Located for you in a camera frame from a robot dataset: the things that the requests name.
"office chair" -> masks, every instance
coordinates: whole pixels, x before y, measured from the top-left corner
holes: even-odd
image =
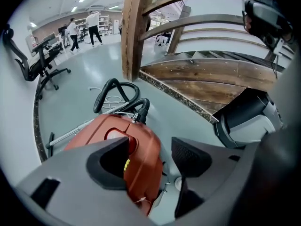
[[[52,77],[64,71],[67,71],[67,73],[71,73],[71,70],[69,70],[68,68],[62,70],[56,69],[53,72],[48,73],[46,69],[52,69],[52,65],[50,65],[49,63],[59,54],[60,49],[51,49],[48,53],[45,54],[43,48],[48,44],[50,39],[44,40],[32,50],[33,52],[36,52],[38,54],[36,54],[36,56],[34,56],[30,61],[28,61],[25,54],[23,54],[19,50],[15,42],[12,40],[13,36],[14,30],[10,28],[9,24],[7,24],[7,27],[3,33],[3,43],[6,46],[9,46],[9,48],[21,59],[21,61],[19,59],[15,60],[20,65],[24,79],[26,81],[34,81],[38,75],[40,75],[41,77],[45,76],[45,78],[41,81],[41,86],[36,96],[39,99],[43,98],[42,90],[48,81],[53,85],[55,90],[58,90],[59,87],[58,85],[53,83]]]

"wall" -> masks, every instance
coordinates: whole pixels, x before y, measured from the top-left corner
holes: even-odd
[[[28,57],[25,37],[30,24],[28,11],[19,7],[9,20],[16,45]],[[10,184],[15,186],[41,162],[33,133],[33,102],[38,79],[24,80],[15,54],[0,38],[0,165]]]
[[[109,15],[109,19],[111,19],[112,24],[114,20],[121,20],[122,13],[117,12],[101,12],[101,16]],[[32,32],[34,37],[37,37],[39,41],[43,41],[43,39],[51,33],[58,34],[58,28],[64,26],[65,24],[70,22],[70,18],[74,17],[75,19],[81,19],[88,16],[88,13],[77,13],[71,16],[66,16],[55,21],[52,21]]]
[[[231,14],[242,16],[242,0],[186,0],[185,4],[191,7],[190,16],[203,14]],[[244,31],[243,26],[234,24],[197,24],[186,26],[184,31],[200,29],[200,28],[229,28]],[[201,31],[184,33],[181,39],[197,38],[197,37],[230,37],[253,41],[263,45],[263,42],[255,36],[238,32],[225,31]],[[256,57],[265,58],[269,50],[257,45],[248,44],[245,42],[230,41],[230,40],[191,40],[180,42],[177,46],[176,53],[188,51],[202,50],[222,50],[229,52],[237,52],[249,54]],[[284,49],[281,52],[289,57],[292,55]],[[290,60],[282,56],[279,57],[278,64],[287,67]]]

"gray floor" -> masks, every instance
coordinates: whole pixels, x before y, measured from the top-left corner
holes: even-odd
[[[162,49],[147,41],[143,49],[143,62],[147,64],[164,55]],[[82,122],[96,117],[93,113],[94,101],[98,90],[110,78],[126,81],[122,77],[120,43],[103,45],[78,53],[62,62],[57,68],[68,67],[71,74],[62,73],[54,78],[59,90],[43,91],[40,101],[40,130],[43,143],[48,142],[51,132],[58,137]],[[180,174],[171,158],[171,137],[185,137],[192,140],[222,146],[214,134],[213,126],[188,107],[156,89],[152,85],[137,79],[134,84],[140,88],[140,97],[150,100],[150,109],[146,124],[161,140],[161,159],[169,167],[171,185],[167,188],[160,205],[151,213],[150,218],[158,224],[174,219],[174,209],[178,200],[178,191],[173,182]],[[134,95],[130,88],[125,88],[128,97]],[[119,95],[117,89],[109,95]],[[54,153],[58,153],[71,138],[57,144]]]

